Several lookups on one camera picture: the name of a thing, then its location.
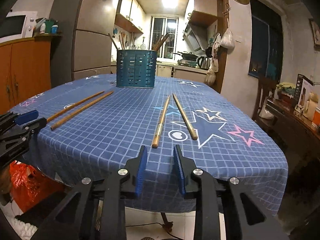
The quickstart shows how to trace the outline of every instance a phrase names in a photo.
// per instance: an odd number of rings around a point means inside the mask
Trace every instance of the grid pattern tablecloth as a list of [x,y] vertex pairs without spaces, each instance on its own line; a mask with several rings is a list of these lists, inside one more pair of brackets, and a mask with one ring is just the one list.
[[[158,212],[190,212],[194,200],[183,200],[172,170],[173,147],[216,178],[243,178],[253,194],[275,214],[287,180],[287,162],[273,140],[247,115],[203,83],[156,77],[153,89],[117,88],[116,75],[99,75],[66,83],[15,106],[24,113],[33,109],[49,117],[98,91],[114,93],[56,129],[60,116],[30,143],[22,161],[38,167],[51,178],[58,174],[74,185],[84,177],[93,180],[124,167],[148,148],[146,181],[142,196],[127,201],[134,208]],[[199,139],[190,138],[171,97],[157,149],[151,142],[168,95],[175,93]]]

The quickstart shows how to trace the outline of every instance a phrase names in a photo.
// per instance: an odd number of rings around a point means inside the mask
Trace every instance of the electric kettle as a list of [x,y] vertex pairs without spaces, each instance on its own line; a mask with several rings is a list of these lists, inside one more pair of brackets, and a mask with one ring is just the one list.
[[211,60],[208,57],[201,56],[197,58],[199,68],[208,70],[210,67]]

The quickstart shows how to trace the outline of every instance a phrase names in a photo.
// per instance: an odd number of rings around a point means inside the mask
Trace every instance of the range hood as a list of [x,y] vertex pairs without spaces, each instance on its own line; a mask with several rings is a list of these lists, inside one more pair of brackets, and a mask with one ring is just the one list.
[[205,53],[207,48],[207,29],[188,23],[183,38],[195,54]]

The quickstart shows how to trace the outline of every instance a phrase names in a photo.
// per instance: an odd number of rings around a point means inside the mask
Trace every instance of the window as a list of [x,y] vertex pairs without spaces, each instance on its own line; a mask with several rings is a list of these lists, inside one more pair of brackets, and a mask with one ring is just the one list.
[[158,51],[158,57],[174,59],[177,42],[178,18],[153,17],[151,22],[150,48],[160,37],[169,33],[169,38]]
[[272,9],[250,0],[252,13],[252,46],[249,75],[280,80],[283,59],[281,17]]

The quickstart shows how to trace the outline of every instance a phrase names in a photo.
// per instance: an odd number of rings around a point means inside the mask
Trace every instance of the orange cabinet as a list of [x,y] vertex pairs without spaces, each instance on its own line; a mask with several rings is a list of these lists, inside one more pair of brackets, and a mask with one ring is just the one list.
[[0,44],[0,114],[51,89],[50,37]]

